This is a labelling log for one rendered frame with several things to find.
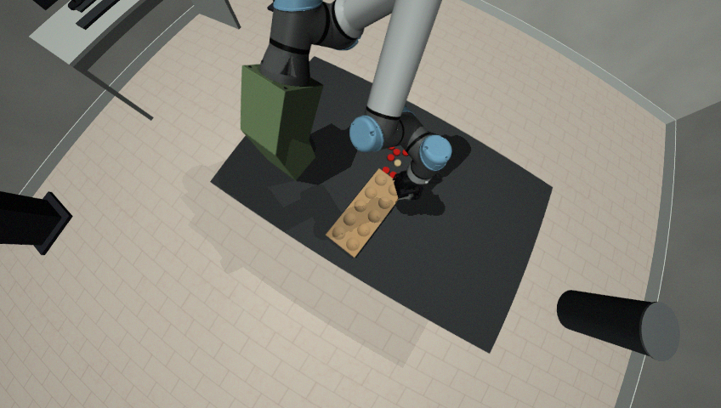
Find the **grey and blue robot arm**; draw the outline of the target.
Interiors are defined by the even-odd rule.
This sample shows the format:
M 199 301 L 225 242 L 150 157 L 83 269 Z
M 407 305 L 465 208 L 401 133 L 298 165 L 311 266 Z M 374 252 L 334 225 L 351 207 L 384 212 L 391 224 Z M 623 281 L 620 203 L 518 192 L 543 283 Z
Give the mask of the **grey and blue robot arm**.
M 431 135 L 405 104 L 441 2 L 275 0 L 260 72 L 278 83 L 307 85 L 311 44 L 350 50 L 365 27 L 392 13 L 365 115 L 351 123 L 350 140 L 361 152 L 401 145 L 412 159 L 409 179 L 415 184 L 438 184 L 440 170 L 451 158 L 451 144 Z

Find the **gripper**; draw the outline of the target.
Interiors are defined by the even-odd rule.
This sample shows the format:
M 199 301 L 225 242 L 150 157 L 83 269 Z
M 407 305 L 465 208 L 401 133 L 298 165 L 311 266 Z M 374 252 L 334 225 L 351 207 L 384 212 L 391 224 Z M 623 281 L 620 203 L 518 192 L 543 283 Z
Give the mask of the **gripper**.
M 415 183 L 409 179 L 406 171 L 397 173 L 392 180 L 394 180 L 395 190 L 399 200 L 406 199 L 407 201 L 410 201 L 419 199 L 421 193 L 423 192 L 423 185 L 425 185 L 414 185 Z

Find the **tan tray with round pockets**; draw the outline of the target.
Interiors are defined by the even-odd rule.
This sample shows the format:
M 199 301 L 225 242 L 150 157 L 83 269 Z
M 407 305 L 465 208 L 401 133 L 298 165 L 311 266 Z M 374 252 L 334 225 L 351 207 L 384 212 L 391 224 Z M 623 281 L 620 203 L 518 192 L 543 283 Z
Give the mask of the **tan tray with round pockets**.
M 392 179 L 378 169 L 326 233 L 354 258 L 399 200 Z

